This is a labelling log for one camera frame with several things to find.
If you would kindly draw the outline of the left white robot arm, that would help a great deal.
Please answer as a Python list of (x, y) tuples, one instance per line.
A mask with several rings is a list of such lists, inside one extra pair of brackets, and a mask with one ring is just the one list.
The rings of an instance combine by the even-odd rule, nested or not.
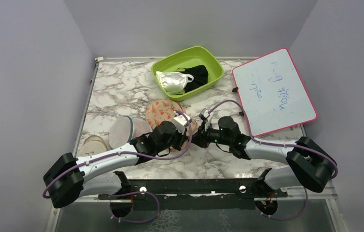
[(65, 207), (78, 198), (91, 195), (95, 187), (92, 179), (123, 167), (135, 166), (151, 160), (167, 160), (159, 153), (174, 148), (181, 150), (184, 142), (192, 140), (190, 123), (163, 121), (147, 135), (97, 155), (76, 158), (71, 152), (61, 155), (44, 174), (42, 197), (50, 199), (54, 208)]

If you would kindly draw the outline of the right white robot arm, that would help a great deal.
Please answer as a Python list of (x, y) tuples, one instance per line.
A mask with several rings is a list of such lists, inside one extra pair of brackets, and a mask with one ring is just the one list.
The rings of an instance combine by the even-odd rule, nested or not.
[(263, 197), (284, 187), (303, 186), (313, 192), (322, 192), (337, 172), (337, 164), (312, 139), (302, 136), (296, 141), (277, 144), (256, 142), (243, 134), (230, 116), (218, 120), (214, 128), (209, 120), (198, 127), (193, 144), (207, 148), (211, 143), (225, 145), (238, 159), (269, 160), (285, 164), (282, 168), (268, 168), (258, 178), (256, 191)]

